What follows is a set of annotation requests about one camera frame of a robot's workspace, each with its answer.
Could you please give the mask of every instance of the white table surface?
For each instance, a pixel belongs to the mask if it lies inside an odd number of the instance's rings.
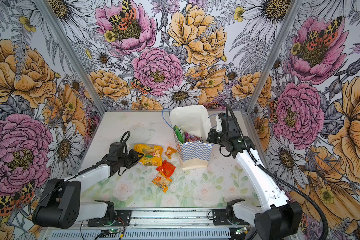
[[[246,129],[241,113],[235,115],[245,135]],[[211,117],[212,126],[216,125],[215,116]],[[79,170],[83,170],[108,153],[112,142],[120,141],[125,131],[131,136],[128,151],[134,144],[156,144],[164,148],[176,149],[171,128],[164,122],[161,111],[114,111],[103,116],[92,142],[88,147]],[[214,145],[207,168],[182,170],[178,154],[169,160],[162,154],[163,160],[176,166],[171,176],[173,180],[166,193],[162,192],[151,181],[157,175],[156,167],[146,167],[137,163],[126,170],[122,176],[117,174],[103,180],[81,195],[81,201],[113,201],[115,208],[124,207],[223,207],[226,202],[243,198],[259,206],[257,195],[244,170],[233,157],[224,157]]]

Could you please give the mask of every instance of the yellow snack bag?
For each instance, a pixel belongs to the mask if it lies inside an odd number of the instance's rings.
[[[162,147],[151,144],[136,144],[134,150],[144,154],[144,157],[140,159],[140,162],[144,166],[159,167],[163,165],[161,154],[163,153],[164,149]]]
[[[167,192],[169,184],[172,179],[166,177],[162,172],[159,172],[152,182],[158,186],[163,192]]]

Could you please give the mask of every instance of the vent grille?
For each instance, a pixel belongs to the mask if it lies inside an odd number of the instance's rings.
[[[101,231],[82,230],[85,240],[93,240]],[[118,239],[120,233],[110,233],[99,240]],[[125,231],[123,240],[134,239],[228,239],[229,228],[184,228],[184,229],[130,229]],[[53,230],[49,240],[82,240],[80,230]]]

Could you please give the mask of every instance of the orange candy wrapper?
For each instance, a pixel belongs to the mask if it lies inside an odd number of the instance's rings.
[[[166,177],[162,172],[159,172],[154,180],[152,180],[152,182],[161,190],[163,190],[163,192],[167,192],[168,186],[172,182],[172,179]]]
[[[174,149],[173,147],[167,147],[167,151],[165,152],[165,155],[166,155],[169,159],[171,159],[171,155],[174,154],[174,153],[176,153],[176,152],[177,152],[177,150]]]
[[[166,177],[170,177],[175,171],[175,166],[173,166],[170,162],[164,160],[163,165],[159,166],[156,170],[162,172]]]

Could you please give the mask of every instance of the snack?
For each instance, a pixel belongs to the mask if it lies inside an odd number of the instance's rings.
[[[163,192],[167,192],[169,184],[172,179],[166,177],[162,172],[159,172],[152,182],[158,186]]]
[[[201,137],[197,137],[187,132],[185,132],[184,134],[185,134],[185,142],[196,142],[196,141],[203,142],[203,139]]]
[[[164,149],[157,145],[151,144],[136,144],[134,147],[136,152],[144,154],[144,157],[140,159],[140,162],[144,166],[161,166],[163,165],[163,159],[161,154]]]
[[[184,131],[176,125],[173,127],[173,130],[175,131],[176,137],[179,140],[179,142],[181,144],[183,144],[185,142],[184,141],[184,139],[185,139]]]
[[[176,152],[177,152],[177,150],[174,149],[173,147],[167,147],[167,151],[165,152],[165,155],[166,155],[169,159],[171,159],[171,155],[174,154],[174,153],[176,153]]]
[[[156,170],[162,172],[166,177],[170,177],[175,171],[175,166],[173,166],[170,162],[164,160],[163,165],[159,166]]]

